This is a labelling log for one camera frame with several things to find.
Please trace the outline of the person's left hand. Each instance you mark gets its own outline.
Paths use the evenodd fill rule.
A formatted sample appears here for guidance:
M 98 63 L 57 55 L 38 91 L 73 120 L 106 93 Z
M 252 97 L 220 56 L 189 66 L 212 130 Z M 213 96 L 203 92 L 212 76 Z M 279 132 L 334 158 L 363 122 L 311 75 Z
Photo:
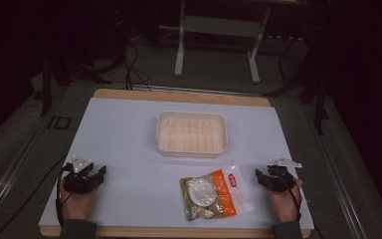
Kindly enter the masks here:
M 61 213 L 65 221 L 71 219 L 88 220 L 93 211 L 93 205 L 98 188 L 86 194 L 73 194 L 60 185 Z

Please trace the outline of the power strip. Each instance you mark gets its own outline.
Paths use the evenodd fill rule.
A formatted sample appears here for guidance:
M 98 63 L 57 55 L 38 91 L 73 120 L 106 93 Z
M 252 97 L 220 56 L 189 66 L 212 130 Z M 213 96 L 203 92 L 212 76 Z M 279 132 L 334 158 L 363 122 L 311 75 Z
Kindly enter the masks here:
M 281 41 L 303 41 L 304 38 L 302 37 L 293 37 L 293 36 L 281 36 L 281 35 L 268 35 L 268 39 L 275 39 L 275 40 L 281 40 Z

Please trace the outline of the white table mat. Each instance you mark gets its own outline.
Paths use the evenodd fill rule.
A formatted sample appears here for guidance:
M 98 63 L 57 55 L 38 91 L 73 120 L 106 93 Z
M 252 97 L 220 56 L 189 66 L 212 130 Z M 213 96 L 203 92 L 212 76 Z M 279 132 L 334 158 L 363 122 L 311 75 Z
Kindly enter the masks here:
M 224 151 L 217 158 L 161 155 L 156 128 L 165 111 L 223 116 L 228 135 Z M 69 154 L 107 168 L 91 215 L 99 226 L 268 229 L 277 217 L 255 171 L 287 157 L 289 150 L 273 108 L 93 98 Z M 228 165 L 240 167 L 254 210 L 230 218 L 188 221 L 180 179 Z

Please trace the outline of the cream plastic tray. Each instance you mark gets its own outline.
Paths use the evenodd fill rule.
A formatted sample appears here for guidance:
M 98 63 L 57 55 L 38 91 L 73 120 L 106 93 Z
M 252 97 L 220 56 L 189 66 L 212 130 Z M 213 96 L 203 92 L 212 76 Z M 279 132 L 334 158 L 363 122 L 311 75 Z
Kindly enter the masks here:
M 226 121 L 219 114 L 165 111 L 158 116 L 156 142 L 164 156 L 216 158 L 228 144 Z

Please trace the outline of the black stand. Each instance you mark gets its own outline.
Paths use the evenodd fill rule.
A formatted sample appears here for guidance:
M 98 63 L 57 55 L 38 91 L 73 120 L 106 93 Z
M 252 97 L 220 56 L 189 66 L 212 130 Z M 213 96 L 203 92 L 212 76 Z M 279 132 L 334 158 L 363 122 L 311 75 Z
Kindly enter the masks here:
M 324 101 L 326 85 L 329 79 L 329 66 L 322 64 L 315 67 L 304 79 L 304 88 L 299 96 L 302 104 L 308 105 L 315 101 L 314 127 L 320 135 L 323 135 L 322 121 L 324 117 Z
M 43 57 L 43 78 L 42 78 L 42 112 L 44 117 L 52 105 L 52 78 L 55 78 L 61 86 L 68 86 L 71 77 L 66 67 L 66 59 L 62 54 L 45 55 Z

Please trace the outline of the black floor bracket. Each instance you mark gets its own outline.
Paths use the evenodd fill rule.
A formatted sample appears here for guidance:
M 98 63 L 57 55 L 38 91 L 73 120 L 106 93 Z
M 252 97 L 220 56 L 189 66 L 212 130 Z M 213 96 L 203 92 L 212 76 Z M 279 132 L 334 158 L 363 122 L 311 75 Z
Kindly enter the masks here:
M 72 120 L 66 117 L 52 117 L 48 129 L 68 129 Z

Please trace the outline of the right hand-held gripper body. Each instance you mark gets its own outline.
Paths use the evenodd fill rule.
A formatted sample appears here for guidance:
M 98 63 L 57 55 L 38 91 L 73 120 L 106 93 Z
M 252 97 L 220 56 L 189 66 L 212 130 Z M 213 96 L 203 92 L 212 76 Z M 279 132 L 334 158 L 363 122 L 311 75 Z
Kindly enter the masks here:
M 275 192 L 285 192 L 288 189 L 293 189 L 295 186 L 294 176 L 288 172 L 288 169 L 290 167 L 301 168 L 301 164 L 291 159 L 281 157 L 271 159 L 269 165 L 276 165 L 280 172 L 278 175 L 269 176 L 269 186 L 267 188 Z

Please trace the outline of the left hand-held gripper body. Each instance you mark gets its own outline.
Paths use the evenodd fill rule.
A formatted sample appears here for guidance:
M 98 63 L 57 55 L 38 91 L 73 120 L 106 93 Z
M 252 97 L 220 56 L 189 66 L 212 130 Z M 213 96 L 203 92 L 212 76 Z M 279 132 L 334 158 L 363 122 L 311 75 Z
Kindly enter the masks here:
M 70 162 L 63 167 L 63 171 L 68 174 L 65 176 L 64 188 L 74 194 L 86 194 L 93 190 L 91 177 L 82 177 L 81 171 L 92 161 L 76 155 L 73 155 Z

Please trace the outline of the person's right hand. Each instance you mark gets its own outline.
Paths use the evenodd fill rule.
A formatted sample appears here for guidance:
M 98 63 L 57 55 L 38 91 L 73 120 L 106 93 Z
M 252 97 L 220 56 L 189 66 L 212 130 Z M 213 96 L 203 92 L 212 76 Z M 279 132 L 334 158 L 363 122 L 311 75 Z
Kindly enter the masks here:
M 280 223 L 298 220 L 299 207 L 302 201 L 299 190 L 302 187 L 302 181 L 296 178 L 294 183 L 295 186 L 291 191 L 274 192 L 267 190 L 272 208 Z

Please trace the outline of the white metal stand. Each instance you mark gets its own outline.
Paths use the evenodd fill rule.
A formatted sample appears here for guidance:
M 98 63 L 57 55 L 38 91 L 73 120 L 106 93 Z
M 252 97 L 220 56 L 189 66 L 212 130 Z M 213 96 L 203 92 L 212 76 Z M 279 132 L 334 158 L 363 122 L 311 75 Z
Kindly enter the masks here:
M 174 76 L 181 77 L 183 72 L 186 32 L 226 35 L 236 37 L 253 38 L 255 44 L 252 50 L 247 52 L 249 69 L 254 84 L 261 81 L 256 57 L 266 31 L 272 9 L 268 7 L 262 15 L 261 22 L 232 20 L 214 17 L 188 15 L 185 12 L 185 0 L 181 0 L 179 17 L 179 41 L 174 67 Z

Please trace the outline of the grey metal floor rail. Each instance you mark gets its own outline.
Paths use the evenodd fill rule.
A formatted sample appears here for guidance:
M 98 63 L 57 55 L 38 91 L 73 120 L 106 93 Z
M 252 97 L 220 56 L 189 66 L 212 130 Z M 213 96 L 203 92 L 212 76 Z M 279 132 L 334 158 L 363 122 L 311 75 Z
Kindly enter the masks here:
M 0 128 L 0 226 L 33 197 L 50 168 L 45 132 L 41 125 Z
M 332 188 L 337 197 L 338 203 L 344 215 L 346 224 L 349 227 L 352 238 L 368 239 L 364 227 L 361 224 L 358 214 L 354 208 L 353 201 L 348 194 L 348 191 L 342 181 L 342 178 L 333 161 L 331 153 L 329 152 L 325 144 L 325 141 L 319 134 L 317 134 L 315 138 L 320 145 L 322 155 L 324 156 L 324 164 L 326 171 L 329 174 Z

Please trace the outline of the orange and clear snack packet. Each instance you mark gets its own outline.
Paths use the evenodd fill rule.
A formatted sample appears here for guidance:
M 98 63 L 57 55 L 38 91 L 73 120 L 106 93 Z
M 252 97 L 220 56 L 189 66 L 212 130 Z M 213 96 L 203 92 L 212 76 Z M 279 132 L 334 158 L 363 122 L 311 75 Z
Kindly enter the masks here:
M 179 180 L 187 221 L 222 219 L 255 209 L 238 165 Z

